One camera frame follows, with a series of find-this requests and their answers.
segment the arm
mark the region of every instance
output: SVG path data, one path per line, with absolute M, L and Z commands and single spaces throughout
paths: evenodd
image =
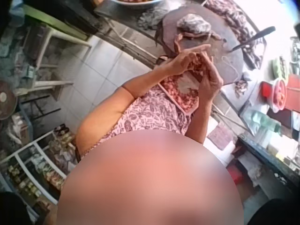
M 203 59 L 205 59 L 209 72 L 203 75 L 199 85 L 199 107 L 192 118 L 185 136 L 203 144 L 207 133 L 212 100 L 223 86 L 223 79 L 207 54 L 201 54 Z
M 97 106 L 81 123 L 76 145 L 80 155 L 97 143 L 121 118 L 125 110 L 138 97 L 143 96 L 151 87 L 168 76 L 180 75 L 188 69 L 191 61 L 196 60 L 195 51 L 202 51 L 210 45 L 184 50 L 175 59 L 144 75 L 127 81 L 108 99 Z

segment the table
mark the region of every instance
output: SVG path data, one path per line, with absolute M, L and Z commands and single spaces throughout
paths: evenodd
M 202 1 L 197 0 L 165 0 L 163 3 L 161 3 L 159 6 L 167 9 L 167 10 L 174 10 L 182 6 L 183 4 L 187 3 L 202 3 Z M 140 33 L 147 36 L 148 38 L 151 38 L 154 40 L 155 31 L 153 30 L 144 30 L 143 28 L 138 27 L 137 21 L 140 15 L 146 11 L 145 9 L 132 9 L 130 7 L 121 6 L 119 4 L 116 4 L 112 1 L 104 1 L 100 6 L 98 6 L 95 9 L 95 13 L 99 16 L 103 16 L 112 20 L 115 20 L 119 23 L 122 23 Z M 264 58 L 264 61 L 262 62 L 262 69 L 261 74 L 262 77 L 256 81 L 251 81 L 248 84 L 248 90 L 245 92 L 243 96 L 240 98 L 237 98 L 234 91 L 234 84 L 229 84 L 224 86 L 221 89 L 221 95 L 222 97 L 227 101 L 227 103 L 231 106 L 231 108 L 240 116 L 241 112 L 243 112 L 245 105 L 249 104 L 249 99 L 252 98 L 254 101 L 251 103 L 253 105 L 261 105 L 262 107 L 266 106 L 266 102 L 264 101 L 256 101 L 259 93 L 259 87 L 261 81 L 269 81 L 272 80 L 273 74 L 272 74 L 272 68 L 270 59 Z M 249 68 L 246 64 L 244 64 L 243 71 L 249 71 Z M 243 123 L 245 124 L 246 128 L 249 132 L 251 132 L 251 129 L 249 128 L 248 124 L 241 118 Z

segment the woman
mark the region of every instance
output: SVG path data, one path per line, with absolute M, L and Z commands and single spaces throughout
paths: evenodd
M 153 71 L 133 78 L 119 87 L 108 99 L 90 113 L 80 125 L 76 144 L 84 157 L 103 141 L 132 130 L 163 129 L 183 134 L 203 144 L 211 112 L 212 100 L 223 85 L 216 67 L 201 45 L 182 51 Z M 196 62 L 196 53 L 204 57 L 209 73 L 199 85 L 199 107 L 193 118 L 185 116 L 167 95 L 156 86 L 165 78 L 181 75 Z

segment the white tile floor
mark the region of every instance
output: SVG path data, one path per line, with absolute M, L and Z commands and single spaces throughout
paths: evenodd
M 70 45 L 62 53 L 58 75 L 71 80 L 60 93 L 61 120 L 76 132 L 84 117 L 127 80 L 150 69 L 113 45 L 93 36 L 87 47 Z

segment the cutting board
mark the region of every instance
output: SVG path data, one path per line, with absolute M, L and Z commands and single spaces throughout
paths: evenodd
M 181 33 L 177 28 L 177 21 L 187 14 L 202 16 L 204 20 L 211 24 L 211 29 L 222 38 L 225 38 L 226 42 L 215 40 L 212 37 L 209 41 L 206 41 L 206 38 L 183 38 L 180 41 L 181 48 L 187 49 L 202 44 L 211 44 L 208 54 L 214 57 L 214 64 L 224 80 L 224 85 L 240 80 L 244 64 L 242 50 L 238 49 L 234 52 L 229 52 L 233 47 L 240 44 L 239 41 L 223 18 L 199 4 L 189 4 L 180 7 L 164 17 L 161 26 L 162 30 L 158 32 L 160 34 L 158 38 L 161 39 L 166 54 L 169 57 L 176 56 L 174 39 L 177 34 Z

